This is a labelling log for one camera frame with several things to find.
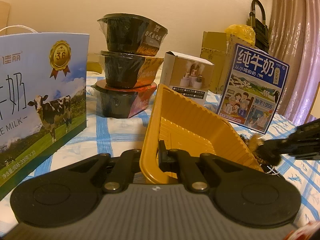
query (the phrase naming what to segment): metal screw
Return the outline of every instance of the metal screw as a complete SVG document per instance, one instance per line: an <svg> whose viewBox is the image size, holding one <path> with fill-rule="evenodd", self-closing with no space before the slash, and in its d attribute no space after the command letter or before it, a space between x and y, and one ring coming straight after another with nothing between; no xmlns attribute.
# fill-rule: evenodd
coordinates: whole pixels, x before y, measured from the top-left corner
<svg viewBox="0 0 320 240"><path fill-rule="evenodd" d="M192 187L193 189L196 189L196 190L204 190L208 187L208 184L202 181L198 181L198 182L192 183Z"/></svg>
<svg viewBox="0 0 320 240"><path fill-rule="evenodd" d="M108 190L117 190L120 188L120 184L117 182L108 182L104 185L104 187Z"/></svg>

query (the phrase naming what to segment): orange tray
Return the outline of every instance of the orange tray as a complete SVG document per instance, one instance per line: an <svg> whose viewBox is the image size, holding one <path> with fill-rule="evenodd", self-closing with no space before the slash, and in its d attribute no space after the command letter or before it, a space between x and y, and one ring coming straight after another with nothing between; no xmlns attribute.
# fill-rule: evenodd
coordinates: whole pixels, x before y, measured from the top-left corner
<svg viewBox="0 0 320 240"><path fill-rule="evenodd" d="M262 171L260 165L228 121L160 84L157 90L140 169L148 183L174 184L176 174L164 173L157 160L159 140L167 149L182 149L199 157L208 152Z"/></svg>

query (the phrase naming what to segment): pink curtain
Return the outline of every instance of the pink curtain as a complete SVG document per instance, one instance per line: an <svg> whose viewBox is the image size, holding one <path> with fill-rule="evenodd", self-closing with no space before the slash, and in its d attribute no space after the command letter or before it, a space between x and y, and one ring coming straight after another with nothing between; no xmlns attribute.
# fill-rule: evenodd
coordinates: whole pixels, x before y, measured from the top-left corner
<svg viewBox="0 0 320 240"><path fill-rule="evenodd" d="M273 0L270 55L290 65L278 113L304 123L320 81L320 0Z"/></svg>

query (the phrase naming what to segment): paper bag handle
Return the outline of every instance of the paper bag handle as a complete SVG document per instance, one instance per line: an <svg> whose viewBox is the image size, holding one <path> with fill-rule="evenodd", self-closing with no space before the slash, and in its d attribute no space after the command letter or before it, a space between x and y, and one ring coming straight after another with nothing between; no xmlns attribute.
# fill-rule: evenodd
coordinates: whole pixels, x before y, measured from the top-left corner
<svg viewBox="0 0 320 240"><path fill-rule="evenodd" d="M27 26L24 26L24 25L12 25L12 26L7 26L7 27L2 28L2 29L0 30L0 32L4 31L5 29L11 28L11 27L24 28L24 29L27 29L27 30L29 30L29 31L32 31L33 33L37 33L36 30L31 29L31 28L29 28L29 27L27 27Z"/></svg>

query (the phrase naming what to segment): tablecloth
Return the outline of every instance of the tablecloth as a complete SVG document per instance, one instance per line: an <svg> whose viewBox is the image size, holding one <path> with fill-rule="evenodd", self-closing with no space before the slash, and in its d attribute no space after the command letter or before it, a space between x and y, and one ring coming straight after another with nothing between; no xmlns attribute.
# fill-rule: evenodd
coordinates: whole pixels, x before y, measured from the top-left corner
<svg viewBox="0 0 320 240"><path fill-rule="evenodd" d="M160 74L159 71L156 79L157 83L159 83ZM102 118L96 115L96 98L92 95L91 85L103 78L103 75L94 73L88 73L87 76L87 128L39 165L24 180L70 165L98 153L120 156L125 150L142 148L156 93L152 96L148 108L136 116L129 119ZM209 92L204 106L215 111L218 101L219 95ZM242 126L231 125L238 134L244 134L248 138L255 133ZM292 122L279 114L275 114L264 137L265 139L286 138L294 131L295 125ZM319 161L297 161L293 157L283 156L277 170L301 193L301 208L294 223L300 227L311 220L320 220ZM11 193L0 201L0 236L17 224L10 207L10 195Z"/></svg>

